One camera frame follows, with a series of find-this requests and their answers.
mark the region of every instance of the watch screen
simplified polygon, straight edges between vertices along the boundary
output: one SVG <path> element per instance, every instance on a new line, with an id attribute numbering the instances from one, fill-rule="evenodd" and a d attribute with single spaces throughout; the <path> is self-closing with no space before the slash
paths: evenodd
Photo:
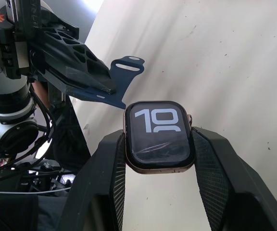
<path id="1" fill-rule="evenodd" d="M 183 167 L 193 161 L 190 127 L 175 102 L 138 102 L 126 110 L 129 160 L 140 168 Z"/>

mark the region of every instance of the watch face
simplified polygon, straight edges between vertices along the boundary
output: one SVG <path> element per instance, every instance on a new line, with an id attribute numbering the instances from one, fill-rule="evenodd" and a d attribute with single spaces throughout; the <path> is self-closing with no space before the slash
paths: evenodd
<path id="1" fill-rule="evenodd" d="M 188 116 L 175 102 L 137 102 L 125 111 L 128 161 L 139 169 L 189 167 L 195 148 Z"/>

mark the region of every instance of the white backdrop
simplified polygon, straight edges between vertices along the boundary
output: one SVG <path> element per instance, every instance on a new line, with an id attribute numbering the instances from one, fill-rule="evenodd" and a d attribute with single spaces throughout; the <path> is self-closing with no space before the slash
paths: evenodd
<path id="1" fill-rule="evenodd" d="M 277 199 L 277 0 L 105 0 L 86 44 L 108 66 L 143 58 L 124 102 L 182 104 L 194 126 L 228 138 Z M 122 128 L 121 109 L 75 109 L 92 152 Z M 153 176 L 127 168 L 124 230 L 210 230 L 194 167 Z"/>

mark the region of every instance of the number 10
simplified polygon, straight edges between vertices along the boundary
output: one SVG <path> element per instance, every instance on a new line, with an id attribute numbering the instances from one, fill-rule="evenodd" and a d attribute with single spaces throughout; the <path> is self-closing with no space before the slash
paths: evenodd
<path id="1" fill-rule="evenodd" d="M 157 113 L 172 113 L 173 114 L 173 119 L 171 120 L 157 120 Z M 135 117 L 145 115 L 145 126 L 146 126 L 146 132 L 150 133 L 151 132 L 151 120 L 154 124 L 156 125 L 162 125 L 162 126 L 156 126 L 153 129 L 153 132 L 159 132 L 159 131 L 169 131 L 169 130 L 174 130 L 174 131 L 181 131 L 180 127 L 176 125 L 168 125 L 168 124 L 176 124 L 178 123 L 178 114 L 175 109 L 153 109 L 151 111 L 151 120 L 150 120 L 150 113 L 149 109 L 143 109 L 140 110 L 139 112 L 136 112 L 134 114 Z"/>

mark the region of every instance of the smartwatch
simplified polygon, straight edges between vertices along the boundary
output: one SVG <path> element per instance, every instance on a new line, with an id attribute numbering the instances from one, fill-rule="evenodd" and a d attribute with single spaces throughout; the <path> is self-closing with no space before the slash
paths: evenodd
<path id="1" fill-rule="evenodd" d="M 136 102 L 124 113 L 126 161 L 142 174 L 189 169 L 195 147 L 185 109 L 172 101 Z"/>

